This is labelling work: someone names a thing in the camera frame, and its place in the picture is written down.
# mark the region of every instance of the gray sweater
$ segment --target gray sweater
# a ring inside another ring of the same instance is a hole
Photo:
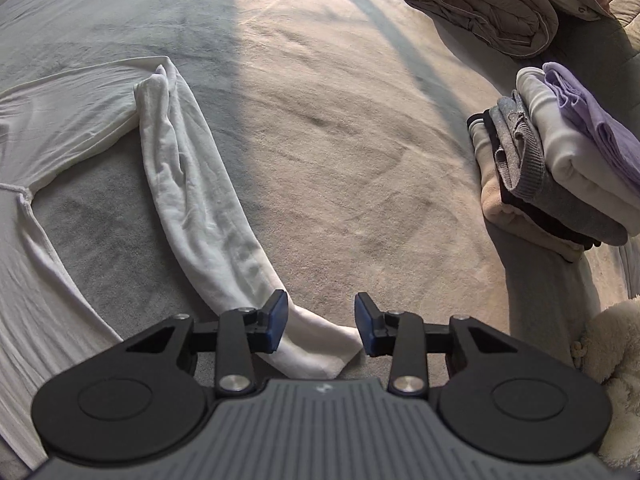
[[[540,134],[520,95],[502,97],[490,115],[500,140],[495,163],[506,189],[558,219],[569,229],[620,246],[626,229],[560,186],[548,172]]]

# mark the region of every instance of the shirt sleeve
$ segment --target shirt sleeve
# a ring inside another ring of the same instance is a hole
[[[146,177],[182,270],[217,314],[261,307],[285,287],[244,215],[191,89],[175,69],[161,66],[135,95]],[[278,350],[262,357],[289,377],[332,379],[361,348],[355,328],[289,300]]]
[[[134,85],[166,57],[70,70],[0,93],[0,184],[32,193],[138,125]]]

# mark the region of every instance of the white folded shirt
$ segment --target white folded shirt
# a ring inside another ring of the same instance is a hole
[[[538,68],[523,68],[516,88],[540,133],[551,175],[580,200],[622,224],[630,236],[637,235],[640,196],[613,172],[596,144],[562,116],[556,94],[544,78]]]

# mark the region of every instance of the ribbed gray plate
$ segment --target ribbed gray plate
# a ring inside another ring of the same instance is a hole
[[[527,466],[486,456],[449,433],[426,402],[377,379],[272,380],[227,401],[183,448],[145,465],[91,469],[53,459],[33,480],[604,480],[594,456]]]

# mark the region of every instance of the purple folded shirt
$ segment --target purple folded shirt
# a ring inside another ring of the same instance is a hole
[[[640,140],[604,111],[566,67],[550,62],[542,69],[562,115],[596,144],[617,176],[640,194]]]

